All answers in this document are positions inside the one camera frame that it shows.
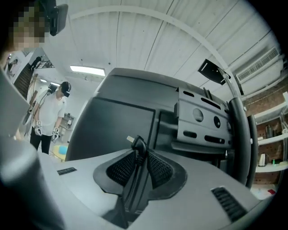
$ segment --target black pipe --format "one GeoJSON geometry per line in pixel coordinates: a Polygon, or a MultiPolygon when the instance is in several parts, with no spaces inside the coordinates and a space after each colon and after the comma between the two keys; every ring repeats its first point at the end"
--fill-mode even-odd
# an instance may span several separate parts
{"type": "Polygon", "coordinates": [[[249,174],[247,177],[246,187],[251,188],[252,183],[254,181],[254,177],[256,174],[257,167],[257,158],[258,158],[258,135],[257,135],[257,127],[254,115],[247,117],[248,124],[250,128],[250,136],[252,138],[253,143],[251,144],[251,157],[250,157],[250,168],[249,174]]]}
{"type": "Polygon", "coordinates": [[[231,119],[234,125],[235,159],[232,177],[246,185],[250,168],[251,143],[248,120],[240,98],[235,97],[229,102],[231,119]]]}

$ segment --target fluorescent light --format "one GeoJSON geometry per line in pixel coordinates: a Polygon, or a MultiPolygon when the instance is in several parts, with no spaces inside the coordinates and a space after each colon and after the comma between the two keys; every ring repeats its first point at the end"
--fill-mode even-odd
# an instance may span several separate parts
{"type": "Polygon", "coordinates": [[[54,83],[54,82],[51,82],[51,84],[53,84],[53,85],[57,85],[57,86],[60,86],[59,84],[57,84],[57,83],[54,83]]]}
{"type": "Polygon", "coordinates": [[[105,76],[104,69],[84,67],[84,66],[70,66],[70,68],[74,72],[82,72],[87,74],[96,74],[100,76],[105,76]]]}

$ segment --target brick wall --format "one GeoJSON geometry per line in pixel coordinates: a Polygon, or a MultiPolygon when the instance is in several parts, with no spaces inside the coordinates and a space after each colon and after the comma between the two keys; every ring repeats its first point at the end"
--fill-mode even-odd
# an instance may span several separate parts
{"type": "Polygon", "coordinates": [[[247,109],[247,116],[263,112],[283,103],[283,93],[286,91],[288,91],[288,78],[285,78],[276,86],[243,101],[247,109]]]}
{"type": "MultiPolygon", "coordinates": [[[[244,106],[247,108],[246,115],[257,114],[273,108],[284,102],[283,93],[288,91],[288,78],[279,82],[276,86],[243,101],[244,106]]],[[[276,133],[282,132],[280,119],[274,119],[267,123],[257,126],[258,137],[266,138],[265,129],[270,125],[276,133]]],[[[260,155],[265,153],[268,155],[268,162],[273,159],[283,158],[283,142],[274,142],[268,145],[259,146],[258,160],[260,155]]],[[[280,177],[280,172],[266,172],[256,173],[254,183],[256,184],[277,184],[280,177]]]]}

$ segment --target shelf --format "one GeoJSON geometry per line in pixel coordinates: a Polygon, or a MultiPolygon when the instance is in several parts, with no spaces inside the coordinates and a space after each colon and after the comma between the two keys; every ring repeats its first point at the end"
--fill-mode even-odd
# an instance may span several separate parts
{"type": "Polygon", "coordinates": [[[288,133],[285,133],[285,134],[282,134],[282,135],[279,135],[276,137],[271,137],[271,138],[260,140],[260,141],[258,141],[258,145],[261,146],[261,145],[266,145],[266,144],[270,144],[273,142],[278,142],[278,141],[281,141],[285,138],[288,138],[288,133]]]}
{"type": "Polygon", "coordinates": [[[256,198],[263,200],[272,196],[272,194],[268,192],[270,189],[277,192],[276,185],[257,185],[257,184],[253,184],[250,191],[256,198]]]}
{"type": "Polygon", "coordinates": [[[257,173],[269,173],[269,172],[277,172],[277,171],[282,171],[288,168],[288,164],[267,164],[264,167],[256,167],[256,172],[257,173]]]}
{"type": "Polygon", "coordinates": [[[61,126],[62,128],[64,128],[64,129],[66,129],[66,130],[72,130],[71,128],[67,128],[66,126],[64,126],[64,125],[62,125],[62,124],[60,124],[60,126],[61,126]]]}
{"type": "Polygon", "coordinates": [[[271,109],[255,114],[254,117],[255,117],[256,124],[262,124],[262,123],[271,121],[279,117],[281,112],[285,112],[286,109],[287,109],[287,103],[283,102],[282,104],[277,105],[271,109]]]}

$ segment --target glove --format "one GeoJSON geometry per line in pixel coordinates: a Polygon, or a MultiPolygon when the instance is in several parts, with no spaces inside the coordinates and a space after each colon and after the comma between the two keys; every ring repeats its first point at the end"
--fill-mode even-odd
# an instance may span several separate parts
{"type": "Polygon", "coordinates": [[[54,128],[54,131],[52,132],[52,141],[55,143],[58,138],[59,138],[59,128],[54,128]]]}
{"type": "Polygon", "coordinates": [[[34,127],[35,134],[42,136],[42,121],[37,121],[34,127]]]}

